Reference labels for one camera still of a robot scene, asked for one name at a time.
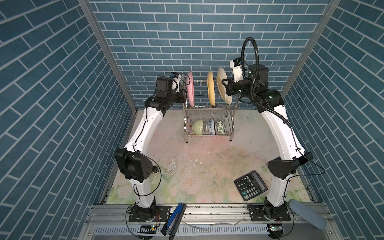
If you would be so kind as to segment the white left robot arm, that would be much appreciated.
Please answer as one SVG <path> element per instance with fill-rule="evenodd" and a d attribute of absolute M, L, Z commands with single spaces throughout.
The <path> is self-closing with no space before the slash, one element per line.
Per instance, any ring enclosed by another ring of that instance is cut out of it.
<path fill-rule="evenodd" d="M 156 199 L 148 178 L 160 172 L 160 167 L 148 157 L 147 151 L 153 134 L 175 103 L 185 103 L 187 91 L 180 87 L 181 74 L 171 72 L 157 77 L 155 92 L 145 101 L 145 110 L 133 136 L 122 149 L 116 149 L 115 158 L 121 174 L 131 183 L 136 201 L 132 211 L 145 221 L 156 215 Z"/>

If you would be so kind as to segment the pink plastic plate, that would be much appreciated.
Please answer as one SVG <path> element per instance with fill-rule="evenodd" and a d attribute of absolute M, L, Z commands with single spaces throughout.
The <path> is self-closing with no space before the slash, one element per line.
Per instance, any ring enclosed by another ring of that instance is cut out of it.
<path fill-rule="evenodd" d="M 193 81 L 193 72 L 190 71 L 187 76 L 187 97 L 188 102 L 191 107 L 195 106 L 195 91 L 194 91 L 194 81 Z"/>

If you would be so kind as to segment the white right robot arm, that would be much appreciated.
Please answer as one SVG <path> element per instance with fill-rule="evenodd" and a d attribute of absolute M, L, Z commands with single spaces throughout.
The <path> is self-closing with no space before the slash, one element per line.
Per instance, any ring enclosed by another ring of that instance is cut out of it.
<path fill-rule="evenodd" d="M 266 218 L 275 220 L 287 211 L 286 191 L 294 173 L 313 156 L 296 139 L 280 92 L 268 88 L 268 68 L 263 65 L 238 65 L 231 68 L 233 78 L 221 81 L 226 95 L 250 99 L 251 104 L 257 107 L 266 120 L 278 145 L 279 157 L 268 162 L 268 169 L 273 176 L 264 203 Z"/>

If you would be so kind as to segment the white floral ceramic plate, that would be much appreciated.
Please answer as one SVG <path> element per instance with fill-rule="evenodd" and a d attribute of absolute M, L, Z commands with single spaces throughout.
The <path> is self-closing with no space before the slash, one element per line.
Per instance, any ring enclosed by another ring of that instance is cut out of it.
<path fill-rule="evenodd" d="M 220 93 L 221 98 L 226 102 L 226 104 L 231 105 L 232 104 L 232 97 L 228 96 L 226 94 L 226 88 L 225 88 L 224 84 L 222 83 L 222 80 L 227 80 L 227 79 L 228 79 L 228 77 L 227 77 L 225 70 L 223 68 L 219 67 L 218 72 L 217 72 L 217 86 L 219 89 L 219 93 Z"/>

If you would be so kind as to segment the yellow plastic plate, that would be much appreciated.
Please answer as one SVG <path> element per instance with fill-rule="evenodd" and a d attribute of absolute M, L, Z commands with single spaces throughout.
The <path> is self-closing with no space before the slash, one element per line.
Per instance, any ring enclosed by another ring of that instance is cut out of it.
<path fill-rule="evenodd" d="M 208 72 L 207 85 L 208 85 L 208 97 L 209 97 L 210 104 L 211 104 L 211 106 L 215 106 L 216 105 L 216 98 L 215 98 L 213 71 Z"/>

